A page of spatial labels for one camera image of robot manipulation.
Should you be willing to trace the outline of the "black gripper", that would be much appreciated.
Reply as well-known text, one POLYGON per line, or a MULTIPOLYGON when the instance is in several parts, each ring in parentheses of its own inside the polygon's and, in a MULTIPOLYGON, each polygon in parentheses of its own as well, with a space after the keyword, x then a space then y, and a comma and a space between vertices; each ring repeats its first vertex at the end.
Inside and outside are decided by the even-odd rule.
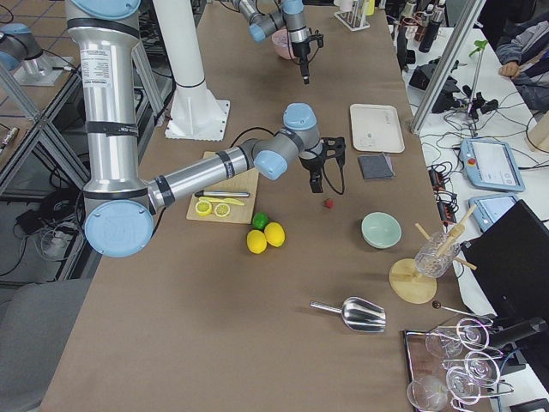
POLYGON ((299 63, 300 74, 305 85, 310 83, 309 54, 310 43, 316 42, 318 48, 323 47, 323 34, 310 27, 303 27, 292 31, 292 52, 294 61, 299 63))
POLYGON ((314 193, 323 193, 322 170, 328 159, 335 159, 342 170, 346 163, 346 142, 342 136, 322 137, 317 146, 299 155, 303 168, 309 171, 309 185, 314 193))

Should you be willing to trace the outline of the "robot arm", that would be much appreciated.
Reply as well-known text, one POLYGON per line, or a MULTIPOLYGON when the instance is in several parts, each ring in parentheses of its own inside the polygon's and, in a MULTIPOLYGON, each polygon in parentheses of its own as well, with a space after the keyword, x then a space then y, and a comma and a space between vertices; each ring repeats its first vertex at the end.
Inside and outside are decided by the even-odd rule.
POLYGON ((271 38, 279 54, 298 65, 305 85, 310 83, 310 62, 324 46, 324 36, 305 21, 302 1, 274 1, 276 9, 263 13, 257 1, 220 1, 229 10, 240 13, 249 25, 249 33, 257 43, 271 38))
MULTIPOLYGON (((132 54, 140 43, 137 1, 68 1, 69 35, 80 49, 91 179, 83 190, 84 232, 99 253, 123 258, 141 251, 160 214, 181 197, 256 169, 275 180, 292 161, 322 189, 324 162, 345 160, 342 138, 321 136, 312 108, 292 103, 269 139, 247 140, 174 173, 145 181, 138 175, 139 130, 132 103, 132 54)), ((208 89, 189 2, 154 5, 175 83, 167 135, 219 141, 230 104, 208 89)))

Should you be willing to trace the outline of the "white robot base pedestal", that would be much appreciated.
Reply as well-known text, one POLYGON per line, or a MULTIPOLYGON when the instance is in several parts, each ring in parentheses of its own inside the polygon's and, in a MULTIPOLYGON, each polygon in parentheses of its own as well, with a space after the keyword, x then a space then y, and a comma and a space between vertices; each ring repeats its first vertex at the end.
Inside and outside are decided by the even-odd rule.
POLYGON ((191 3, 159 0, 154 9, 176 86, 166 136, 221 141, 230 102, 216 99, 208 89, 191 3))

